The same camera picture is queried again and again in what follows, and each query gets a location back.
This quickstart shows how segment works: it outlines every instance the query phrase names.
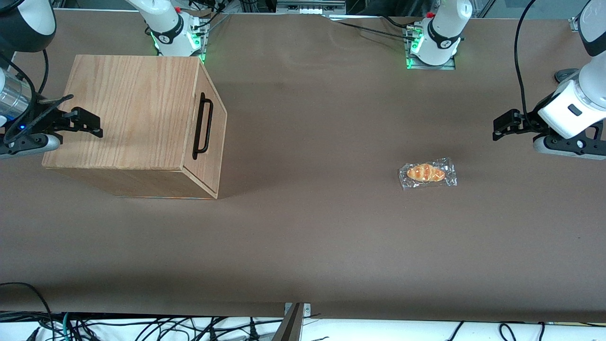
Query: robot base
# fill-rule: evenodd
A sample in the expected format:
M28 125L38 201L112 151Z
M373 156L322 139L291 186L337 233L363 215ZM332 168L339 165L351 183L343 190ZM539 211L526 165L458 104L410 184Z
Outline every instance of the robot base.
M443 65L433 66L422 62L418 56L412 53L412 49L415 48L416 44L419 44L421 34L418 30L402 29L402 34L405 37L412 37L415 40L411 41L404 39L404 51L406 52L406 68L407 69L419 69L419 70L454 70L455 69L455 58L454 56Z

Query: brown table surface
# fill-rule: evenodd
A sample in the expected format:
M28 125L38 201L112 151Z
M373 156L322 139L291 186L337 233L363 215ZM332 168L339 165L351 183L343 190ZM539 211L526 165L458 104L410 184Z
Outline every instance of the brown table surface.
M77 53L154 53L137 13L56 14L47 96ZM41 156L5 160L0 280L55 311L278 316L305 301L324 317L604 321L604 163L491 140L520 106L515 27L471 20L456 71L432 72L407 70L397 38L321 16L231 16L206 59L228 110L222 199L113 197ZM532 107L588 56L566 21L528 21L520 60ZM40 53L16 62L39 82ZM399 167L439 157L458 187L402 191ZM42 308L21 289L0 301Z

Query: white floor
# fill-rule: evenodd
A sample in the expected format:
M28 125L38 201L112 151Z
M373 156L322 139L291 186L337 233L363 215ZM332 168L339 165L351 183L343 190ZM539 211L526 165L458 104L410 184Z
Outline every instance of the white floor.
M273 320L274 318L255 318L255 321ZM99 320L105 323L130 323L144 322L150 320ZM210 322L210 318L194 319L196 327L203 329ZM248 317L230 317L217 325L217 328L232 328L234 326L248 325ZM328 337L326 341L446 341L452 334L457 322L419 322L419 321L384 321L384 320L336 320L336 319L305 319L301 341L317 341ZM257 326L260 335L273 333L279 323ZM517 341L537 341L540 325L532 324L509 324L515 333ZM500 341L498 323L475 323L465 322L454 341ZM34 322L0 323L0 341L23 341L38 327ZM133 341L145 325L135 326L91 326L101 341ZM189 332L193 337L192 330L178 328ZM50 338L51 332L41 329L37 341ZM158 333L155 332L147 341L155 340ZM221 337L220 341L230 341L238 337L246 336L242 331L235 331ZM162 341L187 341L184 333L169 332ZM202 341L208 341L208 334ZM547 325L543 341L606 341L606 328L590 326L562 326Z

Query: bread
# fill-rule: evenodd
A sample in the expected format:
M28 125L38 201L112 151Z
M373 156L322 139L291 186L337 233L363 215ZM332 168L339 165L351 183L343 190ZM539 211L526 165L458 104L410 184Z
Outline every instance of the bread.
M432 182L442 181L446 177L446 173L427 163L412 167L406 171L406 175L413 180Z

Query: wood grain surface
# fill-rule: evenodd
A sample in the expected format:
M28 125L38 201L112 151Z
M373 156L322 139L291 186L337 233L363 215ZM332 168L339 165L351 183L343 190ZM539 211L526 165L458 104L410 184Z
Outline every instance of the wood grain surface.
M48 96L77 53L154 53L136 12L57 20ZM603 322L604 163L491 140L520 106L516 26L470 20L457 69L433 72L406 69L401 39L320 16L231 15L205 63L230 115L225 197L116 198L41 157L4 160L0 280L54 311L279 316L305 301L323 317ZM529 106L589 60L567 21L542 20L524 23L519 58ZM38 84L42 56L16 62ZM402 191L404 163L439 157L458 186ZM3 310L41 309L5 292Z
M208 141L208 150L206 153L198 154L196 160L191 155L191 150L195 143L195 129L198 115L202 115L202 129L200 133L200 142L198 148L204 146L204 138L207 131L209 105L204 106L204 112L199 113L199 102L201 93L210 99L213 103L213 116L211 121L210 139ZM227 124L227 111L223 106L223 102L218 95L212 80L208 76L206 69L201 64L198 80L195 90L195 111L192 115L193 121L191 124L190 138L187 140L186 153L184 155L184 166L192 174L195 174L212 192L217 195L219 192L219 180L221 178L221 163L223 158L223 147L225 143L225 127Z
M101 118L104 137L66 133L46 168L182 167L199 60L182 57L78 55L60 109L82 107Z
M214 198L182 170L57 168L55 172L125 197Z

